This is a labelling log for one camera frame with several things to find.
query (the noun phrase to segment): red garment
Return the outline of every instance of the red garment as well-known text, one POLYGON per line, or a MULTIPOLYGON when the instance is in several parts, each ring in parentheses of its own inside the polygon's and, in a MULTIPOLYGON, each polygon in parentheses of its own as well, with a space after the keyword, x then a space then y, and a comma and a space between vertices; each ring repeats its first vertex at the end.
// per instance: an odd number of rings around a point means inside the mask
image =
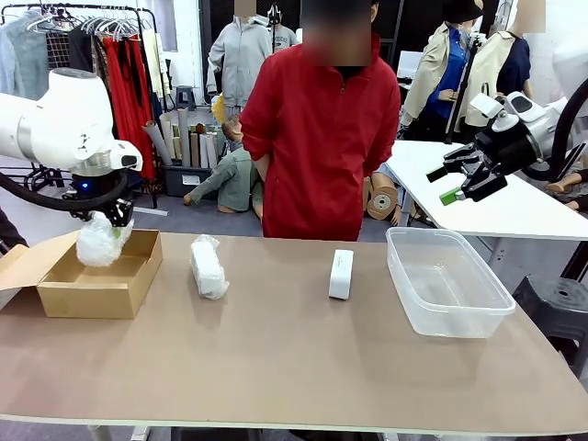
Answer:
POLYGON ((141 177, 155 178, 153 147, 142 129, 153 119, 146 75, 139 49, 134 40, 104 39, 114 119, 120 140, 131 142, 143 158, 141 177))
POLYGON ((372 63, 346 83, 313 66, 302 46, 261 68, 244 112, 243 144, 254 161, 269 154, 264 236, 356 241, 363 181, 391 156, 401 94, 372 37, 372 63))

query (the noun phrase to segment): beige coat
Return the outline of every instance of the beige coat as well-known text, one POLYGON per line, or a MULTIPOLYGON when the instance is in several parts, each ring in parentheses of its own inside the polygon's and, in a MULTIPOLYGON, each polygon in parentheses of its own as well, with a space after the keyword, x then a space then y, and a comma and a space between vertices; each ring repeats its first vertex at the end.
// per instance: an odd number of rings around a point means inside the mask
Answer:
POLYGON ((409 126, 426 106, 429 96, 433 94, 447 69, 449 60, 449 28, 444 23, 435 31, 429 44, 424 48, 423 58, 419 62, 416 76, 413 80, 404 102, 404 115, 401 124, 409 126))
POLYGON ((477 94, 482 92, 484 84, 488 84, 490 90, 489 95, 492 98, 498 96, 496 89, 498 74, 503 69, 514 42, 515 37, 508 32, 497 32, 478 51, 471 68, 468 89, 466 90, 466 95, 464 95, 463 103, 459 110, 457 131, 460 131, 459 122, 462 118, 465 118, 470 126, 485 127, 488 124, 488 119, 483 117, 469 103, 477 94))

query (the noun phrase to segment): cardboard box flap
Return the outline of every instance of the cardboard box flap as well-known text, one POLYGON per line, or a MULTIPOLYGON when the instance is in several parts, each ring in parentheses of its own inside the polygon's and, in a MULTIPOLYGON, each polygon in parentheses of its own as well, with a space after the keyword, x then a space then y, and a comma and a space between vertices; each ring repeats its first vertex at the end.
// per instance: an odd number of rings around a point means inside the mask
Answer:
POLYGON ((34 287, 77 240, 79 232, 54 237, 28 249, 16 246, 0 259, 0 291, 34 287))

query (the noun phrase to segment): red jacket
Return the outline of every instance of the red jacket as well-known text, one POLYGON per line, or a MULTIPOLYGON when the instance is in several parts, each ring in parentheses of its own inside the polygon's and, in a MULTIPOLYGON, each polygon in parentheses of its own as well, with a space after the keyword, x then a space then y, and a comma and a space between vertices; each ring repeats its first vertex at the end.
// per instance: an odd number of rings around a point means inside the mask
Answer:
POLYGON ((372 63, 346 83, 332 67, 310 65, 302 46, 261 68, 240 116, 254 161, 269 154, 264 236, 356 241, 363 181, 391 156, 401 94, 372 38, 372 63))

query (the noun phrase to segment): yellow bag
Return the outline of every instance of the yellow bag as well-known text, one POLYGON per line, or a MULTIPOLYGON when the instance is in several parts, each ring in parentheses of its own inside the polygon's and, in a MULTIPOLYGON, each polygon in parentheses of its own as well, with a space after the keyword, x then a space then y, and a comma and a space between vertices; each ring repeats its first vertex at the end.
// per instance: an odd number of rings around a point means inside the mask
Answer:
POLYGON ((214 118, 219 124, 223 124, 227 118, 226 114, 224 113, 224 97, 222 94, 220 94, 217 102, 212 105, 212 115, 214 115, 214 118))

